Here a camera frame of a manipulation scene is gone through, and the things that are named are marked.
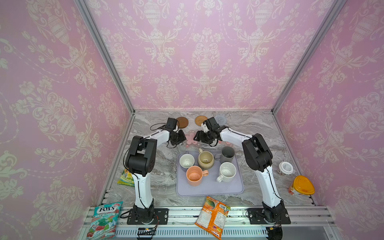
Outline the pink flower coaster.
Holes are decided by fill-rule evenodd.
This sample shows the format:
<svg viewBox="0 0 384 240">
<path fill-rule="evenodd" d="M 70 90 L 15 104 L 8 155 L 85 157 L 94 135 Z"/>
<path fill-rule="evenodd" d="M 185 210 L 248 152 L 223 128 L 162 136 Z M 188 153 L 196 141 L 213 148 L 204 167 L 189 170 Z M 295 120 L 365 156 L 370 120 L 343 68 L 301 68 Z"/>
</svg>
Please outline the pink flower coaster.
<svg viewBox="0 0 384 240">
<path fill-rule="evenodd" d="M 199 145 L 199 142 L 194 140 L 195 135 L 196 135 L 195 131 L 188 131 L 186 133 L 186 139 L 187 139 L 186 140 L 186 147 L 187 148 Z"/>
<path fill-rule="evenodd" d="M 229 142 L 220 142 L 221 145 L 224 145 L 226 147 L 233 147 L 234 145 L 232 143 L 229 143 Z"/>
</svg>

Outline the brown wooden coaster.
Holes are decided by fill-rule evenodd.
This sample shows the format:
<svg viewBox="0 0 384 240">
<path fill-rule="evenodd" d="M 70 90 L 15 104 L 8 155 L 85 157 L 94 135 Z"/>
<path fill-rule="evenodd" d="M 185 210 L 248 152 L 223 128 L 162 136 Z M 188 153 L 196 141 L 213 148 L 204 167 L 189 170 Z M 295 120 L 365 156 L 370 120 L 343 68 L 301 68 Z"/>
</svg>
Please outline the brown wooden coaster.
<svg viewBox="0 0 384 240">
<path fill-rule="evenodd" d="M 177 125 L 179 129 L 184 129 L 189 125 L 189 120 L 186 117 L 178 117 Z"/>
</svg>

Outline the blue woven coaster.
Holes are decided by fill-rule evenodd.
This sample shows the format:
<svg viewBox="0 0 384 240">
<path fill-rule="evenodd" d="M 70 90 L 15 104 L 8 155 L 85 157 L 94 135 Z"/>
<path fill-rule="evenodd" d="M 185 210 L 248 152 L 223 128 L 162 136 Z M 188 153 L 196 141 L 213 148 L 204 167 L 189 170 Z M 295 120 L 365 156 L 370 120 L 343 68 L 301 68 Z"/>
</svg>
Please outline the blue woven coaster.
<svg viewBox="0 0 384 240">
<path fill-rule="evenodd" d="M 225 126 L 227 123 L 227 119 L 223 115 L 216 115 L 214 118 L 220 126 Z"/>
</svg>

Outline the woven rattan coaster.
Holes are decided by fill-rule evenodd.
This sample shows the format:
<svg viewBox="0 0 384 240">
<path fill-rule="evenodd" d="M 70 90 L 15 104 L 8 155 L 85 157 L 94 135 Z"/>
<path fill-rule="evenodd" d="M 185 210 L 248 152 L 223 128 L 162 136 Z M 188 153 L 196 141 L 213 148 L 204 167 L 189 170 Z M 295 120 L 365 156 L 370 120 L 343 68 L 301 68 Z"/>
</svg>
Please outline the woven rattan coaster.
<svg viewBox="0 0 384 240">
<path fill-rule="evenodd" d="M 195 118 L 195 124 L 197 125 L 197 126 L 201 126 L 203 123 L 204 123 L 204 121 L 205 120 L 207 120 L 208 118 L 206 117 L 206 116 L 197 116 L 196 118 Z"/>
</svg>

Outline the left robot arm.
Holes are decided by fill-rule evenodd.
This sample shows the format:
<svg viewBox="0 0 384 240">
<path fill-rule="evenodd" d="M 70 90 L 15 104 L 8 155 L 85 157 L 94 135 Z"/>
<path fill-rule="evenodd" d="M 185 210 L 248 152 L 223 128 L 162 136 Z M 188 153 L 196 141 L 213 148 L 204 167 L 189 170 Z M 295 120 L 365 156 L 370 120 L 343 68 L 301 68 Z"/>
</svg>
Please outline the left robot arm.
<svg viewBox="0 0 384 240">
<path fill-rule="evenodd" d="M 154 133 L 134 136 L 124 158 L 124 167 L 133 176 L 135 203 L 131 210 L 132 221 L 149 224 L 155 218 L 154 198 L 151 193 L 151 172 L 156 161 L 157 146 L 172 144 L 174 147 L 186 140 L 177 119 L 168 118 Z"/>
</svg>

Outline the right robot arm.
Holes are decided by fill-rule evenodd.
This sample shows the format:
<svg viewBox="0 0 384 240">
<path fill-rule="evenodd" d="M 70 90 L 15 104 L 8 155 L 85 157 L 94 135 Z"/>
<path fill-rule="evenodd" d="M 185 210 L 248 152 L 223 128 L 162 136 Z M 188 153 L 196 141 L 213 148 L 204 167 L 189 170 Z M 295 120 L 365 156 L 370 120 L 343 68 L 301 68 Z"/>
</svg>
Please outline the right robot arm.
<svg viewBox="0 0 384 240">
<path fill-rule="evenodd" d="M 220 126 L 211 117 L 203 123 L 203 128 L 194 137 L 195 141 L 212 144 L 214 141 L 232 143 L 242 147 L 245 160 L 258 178 L 262 191 L 264 218 L 271 224 L 287 225 L 291 223 L 284 200 L 280 197 L 273 176 L 273 154 L 261 134 L 247 135 L 228 126 Z"/>
</svg>

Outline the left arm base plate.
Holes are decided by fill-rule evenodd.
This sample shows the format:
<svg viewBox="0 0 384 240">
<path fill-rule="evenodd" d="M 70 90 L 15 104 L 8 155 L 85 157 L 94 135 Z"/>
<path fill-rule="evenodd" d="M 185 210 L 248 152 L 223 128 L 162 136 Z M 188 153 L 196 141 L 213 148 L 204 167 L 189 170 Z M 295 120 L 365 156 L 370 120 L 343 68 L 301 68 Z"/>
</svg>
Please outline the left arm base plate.
<svg viewBox="0 0 384 240">
<path fill-rule="evenodd" d="M 168 223 L 169 209 L 131 209 L 127 217 L 128 225 L 166 225 Z"/>
</svg>

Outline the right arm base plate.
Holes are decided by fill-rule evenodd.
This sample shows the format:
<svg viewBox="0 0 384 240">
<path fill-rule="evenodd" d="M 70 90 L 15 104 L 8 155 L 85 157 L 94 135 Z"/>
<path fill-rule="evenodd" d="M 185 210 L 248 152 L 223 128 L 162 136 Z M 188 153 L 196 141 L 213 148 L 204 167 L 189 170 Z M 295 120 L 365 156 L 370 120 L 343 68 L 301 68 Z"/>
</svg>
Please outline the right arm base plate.
<svg viewBox="0 0 384 240">
<path fill-rule="evenodd" d="M 248 208 L 246 210 L 251 225 L 290 225 L 291 219 L 288 211 L 284 209 L 281 214 L 274 215 L 263 208 Z"/>
</svg>

